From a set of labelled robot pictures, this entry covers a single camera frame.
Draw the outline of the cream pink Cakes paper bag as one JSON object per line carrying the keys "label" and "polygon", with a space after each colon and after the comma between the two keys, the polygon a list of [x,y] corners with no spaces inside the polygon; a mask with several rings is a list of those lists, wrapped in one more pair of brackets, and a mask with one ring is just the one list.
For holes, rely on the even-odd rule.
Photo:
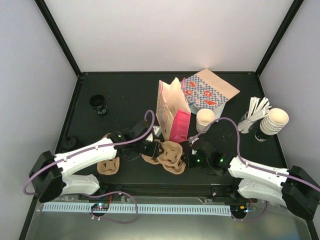
{"label": "cream pink Cakes paper bag", "polygon": [[176,77],[170,84],[158,84],[156,117],[165,141],[182,143],[187,140],[191,110],[186,97],[186,83]]}

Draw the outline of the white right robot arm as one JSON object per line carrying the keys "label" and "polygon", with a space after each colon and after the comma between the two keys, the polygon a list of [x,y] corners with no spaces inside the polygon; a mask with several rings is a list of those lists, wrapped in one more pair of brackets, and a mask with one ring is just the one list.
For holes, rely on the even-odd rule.
{"label": "white right robot arm", "polygon": [[313,220],[320,202],[320,186],[301,167],[276,168],[230,152],[219,152],[205,139],[188,141],[189,152],[182,159],[187,167],[208,168],[216,176],[231,176],[228,198],[234,202],[260,199],[286,207],[292,214]]}

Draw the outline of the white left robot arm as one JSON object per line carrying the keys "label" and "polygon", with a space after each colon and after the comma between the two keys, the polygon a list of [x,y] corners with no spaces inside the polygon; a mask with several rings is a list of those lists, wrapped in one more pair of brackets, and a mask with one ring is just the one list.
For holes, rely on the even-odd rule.
{"label": "white left robot arm", "polygon": [[77,172],[102,161],[108,161],[113,174],[120,166],[116,158],[129,154],[158,157],[164,152],[156,141],[161,133],[159,126],[149,127],[141,121],[131,129],[109,133],[101,140],[82,148],[64,153],[40,154],[29,173],[29,182],[39,202],[47,203],[61,195],[85,194],[103,199],[108,192],[106,185],[93,174]]}

